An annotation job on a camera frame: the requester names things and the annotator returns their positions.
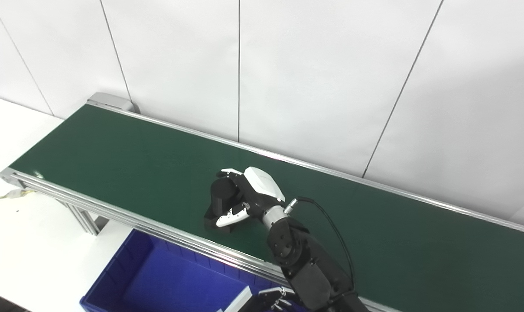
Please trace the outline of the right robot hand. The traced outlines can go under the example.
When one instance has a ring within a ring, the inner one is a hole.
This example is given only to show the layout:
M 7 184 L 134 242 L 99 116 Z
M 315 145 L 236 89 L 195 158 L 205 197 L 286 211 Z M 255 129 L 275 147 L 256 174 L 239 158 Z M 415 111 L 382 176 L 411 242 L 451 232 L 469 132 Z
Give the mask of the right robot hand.
M 258 292 L 256 296 L 260 312 L 295 312 L 292 304 L 296 293 L 283 286 L 268 288 Z

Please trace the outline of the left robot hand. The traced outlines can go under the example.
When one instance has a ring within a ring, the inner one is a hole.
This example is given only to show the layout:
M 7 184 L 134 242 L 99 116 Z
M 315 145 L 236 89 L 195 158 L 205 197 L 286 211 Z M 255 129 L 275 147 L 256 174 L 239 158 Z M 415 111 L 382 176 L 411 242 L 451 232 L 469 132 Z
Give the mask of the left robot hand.
M 224 213 L 216 221 L 216 227 L 229 227 L 247 218 L 260 221 L 270 230 L 279 220 L 286 218 L 286 198 L 267 172 L 248 167 L 243 172 L 228 168 L 216 175 L 228 185 L 227 198 L 218 202 Z

